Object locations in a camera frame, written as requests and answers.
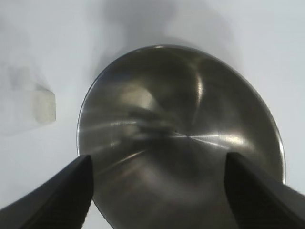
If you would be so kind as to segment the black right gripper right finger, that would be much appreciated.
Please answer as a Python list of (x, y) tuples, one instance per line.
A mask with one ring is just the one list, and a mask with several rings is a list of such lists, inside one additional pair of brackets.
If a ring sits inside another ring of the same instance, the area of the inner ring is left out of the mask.
[(303, 229), (305, 197), (239, 153), (228, 153), (224, 187), (241, 229)]

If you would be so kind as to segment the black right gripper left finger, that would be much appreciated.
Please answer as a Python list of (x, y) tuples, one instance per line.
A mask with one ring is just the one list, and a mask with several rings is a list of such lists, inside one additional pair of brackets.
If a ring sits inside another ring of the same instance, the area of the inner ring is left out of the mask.
[(1, 209), (2, 229), (80, 229), (93, 196), (90, 156), (79, 156), (43, 185)]

